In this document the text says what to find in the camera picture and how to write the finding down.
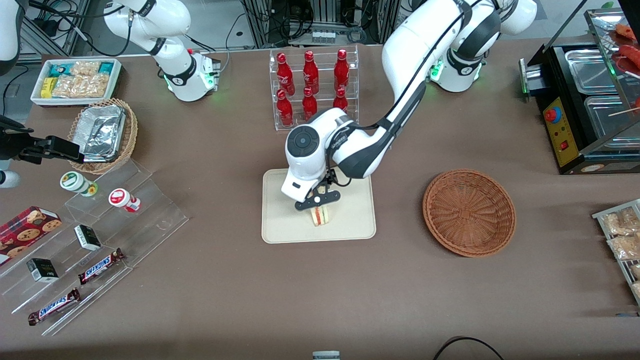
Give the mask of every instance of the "table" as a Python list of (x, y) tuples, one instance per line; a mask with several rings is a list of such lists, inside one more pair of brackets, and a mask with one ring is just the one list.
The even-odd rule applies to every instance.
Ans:
[[(0, 304), (3, 359), (430, 359), (452, 336), (475, 336), (507, 359), (632, 359), (640, 319), (590, 214), (638, 198), (638, 175), (559, 176), (540, 113), (518, 95), (518, 59), (540, 40), (493, 47), (474, 86), (425, 100), (372, 176), (370, 240), (268, 245), (260, 237), (262, 175), (287, 166), (273, 129), (268, 51), (232, 53), (220, 91), (178, 101), (151, 57), (121, 58), (120, 98), (140, 123), (134, 159), (192, 217), (141, 266), (49, 338)], [(392, 102), (381, 47), (360, 47), (361, 121)], [(33, 106), (36, 135), (66, 136), (78, 109)], [(23, 184), (2, 192), (0, 221), (70, 197), (70, 167), (14, 163)], [(518, 213), (512, 242), (482, 259), (440, 246), (422, 219), (429, 181), (485, 172)], [(441, 359), (493, 359), (458, 343)]]

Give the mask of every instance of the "red bottle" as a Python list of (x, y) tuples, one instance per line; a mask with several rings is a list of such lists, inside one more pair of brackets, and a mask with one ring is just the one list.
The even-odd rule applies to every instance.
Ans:
[(305, 67), (302, 69), (302, 74), (305, 77), (305, 86), (309, 86), (311, 91), (317, 94), (320, 91), (320, 79), (313, 51), (305, 51)]
[(278, 60), (278, 82), (280, 88), (283, 88), (289, 96), (293, 96), (296, 93), (296, 87), (293, 85), (293, 71), (287, 63), (287, 57), (283, 53), (279, 53), (276, 56)]
[(293, 125), (293, 108), (291, 107), (291, 102), (287, 99), (287, 94), (282, 89), (278, 89), (276, 93), (278, 96), (278, 102), (276, 103), (276, 107), (278, 108), (278, 115), (280, 116), (280, 121), (282, 121), (283, 126), (292, 126)]
[(344, 97), (344, 93), (345, 93), (344, 88), (339, 88), (335, 92), (335, 99), (333, 100), (333, 107), (334, 108), (338, 108), (338, 109), (344, 111), (344, 113), (346, 113), (347, 112), (347, 106), (349, 106), (349, 102)]
[(318, 112), (318, 103), (314, 92), (309, 86), (305, 88), (305, 98), (302, 99), (302, 109), (305, 112), (305, 121), (309, 121)]
[(349, 63), (347, 63), (347, 51), (338, 50), (338, 61), (333, 68), (333, 87), (335, 91), (339, 88), (347, 88), (349, 85)]

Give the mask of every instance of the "brown wicker basket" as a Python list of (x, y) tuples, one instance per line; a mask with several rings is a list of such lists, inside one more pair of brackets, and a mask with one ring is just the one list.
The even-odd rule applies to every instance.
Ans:
[[(133, 113), (126, 102), (120, 99), (108, 99), (96, 102), (95, 104), (91, 104), (89, 105), (89, 107), (99, 108), (101, 106), (109, 105), (121, 106), (127, 112), (124, 130), (122, 131), (122, 140), (120, 141), (120, 154), (118, 155), (116, 160), (112, 161), (111, 163), (78, 164), (74, 163), (73, 161), (69, 161), (71, 166), (80, 172), (88, 172), (95, 175), (104, 174), (109, 169), (116, 167), (118, 164), (124, 164), (131, 157), (131, 153), (136, 146), (136, 136), (138, 135), (138, 119), (136, 119), (136, 114)], [(76, 116), (76, 121), (74, 121), (73, 125), (71, 125), (71, 131), (69, 131), (69, 136), (67, 137), (69, 141), (74, 138), (74, 134), (76, 133), (76, 126), (78, 125), (79, 119), (80, 114)]]
[(516, 212), (507, 191), (469, 169), (438, 175), (424, 192), (422, 214), (436, 240), (471, 258), (502, 250), (516, 229)]

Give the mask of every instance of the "aluminum foil container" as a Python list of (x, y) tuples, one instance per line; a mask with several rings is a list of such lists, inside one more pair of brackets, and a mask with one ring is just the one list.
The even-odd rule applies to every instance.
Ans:
[(118, 157), (126, 111), (117, 105), (87, 108), (80, 114), (72, 142), (85, 162), (111, 162)]

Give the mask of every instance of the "beige tray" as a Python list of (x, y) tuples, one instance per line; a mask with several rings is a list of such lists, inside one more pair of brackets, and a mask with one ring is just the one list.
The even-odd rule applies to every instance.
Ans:
[[(336, 168), (338, 179), (344, 174)], [(373, 209), (371, 179), (354, 179), (340, 191), (340, 200), (328, 204), (326, 225), (314, 226), (310, 210), (298, 211), (294, 201), (280, 188), (287, 169), (267, 171), (262, 177), (262, 239), (267, 243), (299, 243), (308, 241), (335, 241), (369, 239), (376, 234), (376, 216)]]

